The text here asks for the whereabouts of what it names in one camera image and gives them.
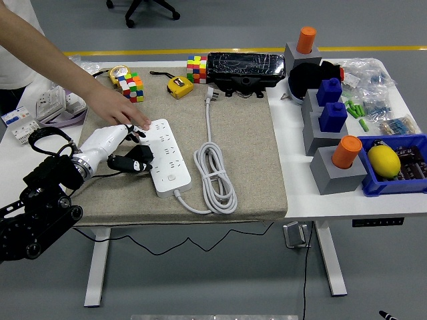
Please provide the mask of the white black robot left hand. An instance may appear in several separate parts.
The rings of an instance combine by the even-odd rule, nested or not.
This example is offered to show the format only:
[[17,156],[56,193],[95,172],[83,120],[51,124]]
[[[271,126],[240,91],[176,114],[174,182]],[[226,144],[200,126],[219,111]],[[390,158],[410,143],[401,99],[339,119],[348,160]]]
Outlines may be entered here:
[[[152,169],[153,153],[148,146],[141,145],[145,137],[141,128],[134,125],[115,125],[96,129],[71,158],[81,176],[92,178],[100,163],[106,162],[110,169],[124,173],[141,173]],[[137,145],[125,156],[113,153],[125,140]]]

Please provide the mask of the person's hand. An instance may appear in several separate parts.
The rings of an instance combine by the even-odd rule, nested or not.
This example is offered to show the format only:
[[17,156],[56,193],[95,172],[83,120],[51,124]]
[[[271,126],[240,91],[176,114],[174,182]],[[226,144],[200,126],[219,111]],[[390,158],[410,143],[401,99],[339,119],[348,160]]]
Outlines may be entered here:
[[93,111],[111,125],[136,124],[148,130],[151,120],[122,94],[101,86],[83,98]]

